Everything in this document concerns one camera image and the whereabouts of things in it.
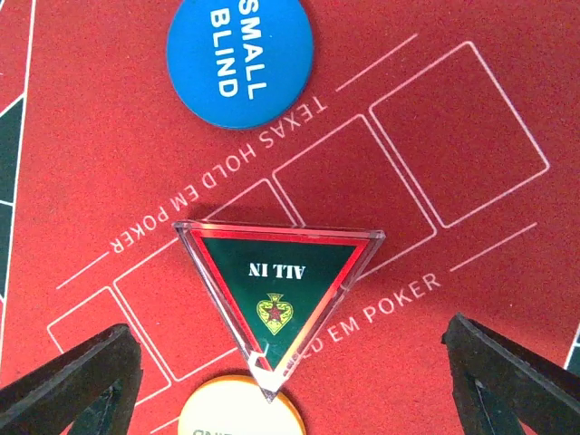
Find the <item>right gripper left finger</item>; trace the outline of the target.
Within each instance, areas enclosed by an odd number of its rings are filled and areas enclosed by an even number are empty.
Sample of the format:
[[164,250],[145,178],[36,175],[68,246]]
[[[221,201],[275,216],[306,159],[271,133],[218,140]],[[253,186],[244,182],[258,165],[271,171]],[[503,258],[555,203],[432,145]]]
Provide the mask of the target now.
[[114,324],[1,390],[3,434],[126,434],[141,348]]

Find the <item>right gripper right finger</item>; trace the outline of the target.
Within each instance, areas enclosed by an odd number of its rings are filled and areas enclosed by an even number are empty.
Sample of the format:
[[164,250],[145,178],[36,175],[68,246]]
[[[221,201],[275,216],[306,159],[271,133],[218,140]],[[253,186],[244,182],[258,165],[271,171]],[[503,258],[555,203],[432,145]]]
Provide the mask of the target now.
[[466,434],[579,432],[579,377],[462,314],[442,336]]

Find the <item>orange big blind button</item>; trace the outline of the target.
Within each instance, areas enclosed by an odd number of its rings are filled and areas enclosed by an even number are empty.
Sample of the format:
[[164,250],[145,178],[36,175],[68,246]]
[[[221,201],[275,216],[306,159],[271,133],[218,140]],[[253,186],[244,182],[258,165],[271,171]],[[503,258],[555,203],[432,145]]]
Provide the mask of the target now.
[[268,401],[252,377],[230,374],[191,394],[179,415],[178,433],[303,435],[306,427],[283,393]]

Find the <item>triangular all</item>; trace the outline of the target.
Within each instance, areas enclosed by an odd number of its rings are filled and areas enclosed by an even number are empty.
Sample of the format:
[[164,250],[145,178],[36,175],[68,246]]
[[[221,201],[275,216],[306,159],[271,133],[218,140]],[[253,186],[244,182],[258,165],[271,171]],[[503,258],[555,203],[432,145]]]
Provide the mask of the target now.
[[182,220],[179,240],[267,402],[385,239],[381,230]]

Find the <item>blue small blind button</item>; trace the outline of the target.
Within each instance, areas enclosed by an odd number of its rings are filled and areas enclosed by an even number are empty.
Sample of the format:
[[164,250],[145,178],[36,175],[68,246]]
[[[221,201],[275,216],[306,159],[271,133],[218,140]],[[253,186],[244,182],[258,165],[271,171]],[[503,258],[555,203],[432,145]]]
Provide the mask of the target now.
[[184,1],[166,57],[173,88],[195,115],[248,130],[300,96],[313,69],[314,36],[298,1]]

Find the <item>round red black poker mat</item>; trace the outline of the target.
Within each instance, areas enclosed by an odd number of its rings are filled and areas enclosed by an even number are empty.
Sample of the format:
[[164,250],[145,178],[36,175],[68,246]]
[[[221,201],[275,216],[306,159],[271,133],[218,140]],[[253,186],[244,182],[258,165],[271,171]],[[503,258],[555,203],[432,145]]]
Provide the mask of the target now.
[[307,1],[313,75],[221,130],[174,92],[175,1],[1,4],[1,382],[118,322],[130,430],[246,365],[173,223],[379,228],[285,385],[312,434],[458,434],[463,313],[579,367],[579,4]]

